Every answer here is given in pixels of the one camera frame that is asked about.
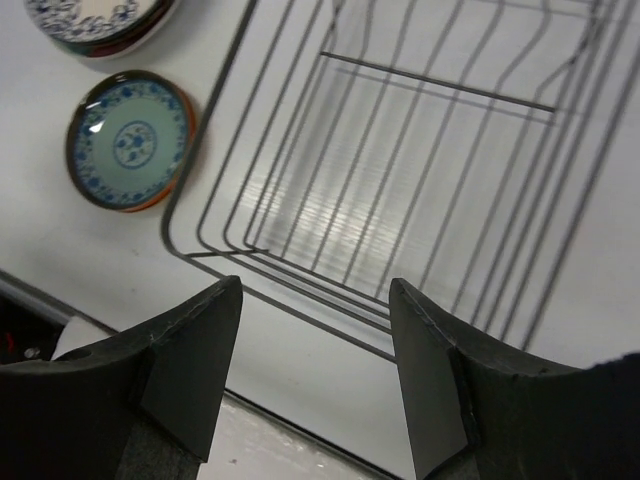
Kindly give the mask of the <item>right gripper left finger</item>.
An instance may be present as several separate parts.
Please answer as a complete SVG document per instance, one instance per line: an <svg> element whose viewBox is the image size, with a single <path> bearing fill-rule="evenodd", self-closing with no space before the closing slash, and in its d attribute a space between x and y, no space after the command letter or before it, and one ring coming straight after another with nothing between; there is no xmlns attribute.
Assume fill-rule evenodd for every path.
<svg viewBox="0 0 640 480"><path fill-rule="evenodd" d="M204 463L243 304L227 276L177 307L71 350L80 405L65 447L77 463Z"/></svg>

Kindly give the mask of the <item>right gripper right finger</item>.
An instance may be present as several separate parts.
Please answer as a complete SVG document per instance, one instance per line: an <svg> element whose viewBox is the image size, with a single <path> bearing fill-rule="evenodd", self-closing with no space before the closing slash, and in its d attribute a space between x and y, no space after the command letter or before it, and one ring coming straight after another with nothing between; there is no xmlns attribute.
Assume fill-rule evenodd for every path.
<svg viewBox="0 0 640 480"><path fill-rule="evenodd" d="M389 307L417 478L589 478L588 437L570 405L582 371L483 333L401 278Z"/></svg>

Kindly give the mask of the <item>speckled white plate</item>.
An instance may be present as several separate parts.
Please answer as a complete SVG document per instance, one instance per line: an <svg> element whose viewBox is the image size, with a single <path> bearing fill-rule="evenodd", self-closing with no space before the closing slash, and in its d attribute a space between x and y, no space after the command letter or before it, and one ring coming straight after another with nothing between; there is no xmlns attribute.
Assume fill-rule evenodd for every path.
<svg viewBox="0 0 640 480"><path fill-rule="evenodd" d="M172 1L24 1L23 4L34 25L52 39L92 44L138 27Z"/></svg>

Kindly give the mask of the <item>dark green plate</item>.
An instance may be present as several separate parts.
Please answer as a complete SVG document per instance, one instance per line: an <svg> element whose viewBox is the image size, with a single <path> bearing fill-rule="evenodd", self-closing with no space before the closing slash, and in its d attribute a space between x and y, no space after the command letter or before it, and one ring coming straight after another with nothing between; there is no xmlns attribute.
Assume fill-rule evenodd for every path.
<svg viewBox="0 0 640 480"><path fill-rule="evenodd" d="M155 12L143 27L140 27L133 33L125 34L119 39L107 43L94 46L82 46L55 39L52 39L51 43L63 51L86 58L107 58L120 54L124 55L126 52L143 44L157 31L159 31L171 18L179 5L180 1L166 1L165 6Z"/></svg>

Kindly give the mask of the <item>small blue patterned plate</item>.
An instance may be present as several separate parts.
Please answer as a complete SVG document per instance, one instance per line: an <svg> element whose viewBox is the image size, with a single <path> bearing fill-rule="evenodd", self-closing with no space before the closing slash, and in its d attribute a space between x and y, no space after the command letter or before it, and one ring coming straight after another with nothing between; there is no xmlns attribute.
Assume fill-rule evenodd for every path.
<svg viewBox="0 0 640 480"><path fill-rule="evenodd" d="M65 161L76 190L107 210L137 212L173 189L198 126L189 95L146 70L105 78L78 104Z"/></svg>

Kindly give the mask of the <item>red plate with teal flower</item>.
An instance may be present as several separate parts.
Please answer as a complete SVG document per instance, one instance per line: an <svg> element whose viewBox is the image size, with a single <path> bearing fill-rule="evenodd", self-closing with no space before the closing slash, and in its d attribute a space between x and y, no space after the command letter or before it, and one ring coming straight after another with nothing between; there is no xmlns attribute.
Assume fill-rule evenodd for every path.
<svg viewBox="0 0 640 480"><path fill-rule="evenodd" d="M181 1L169 1L168 6L153 15L153 21L138 33L131 34L115 43L96 47L69 46L58 40L52 44L60 51L79 59L89 61L112 60L130 54L156 35L171 19L179 8Z"/></svg>

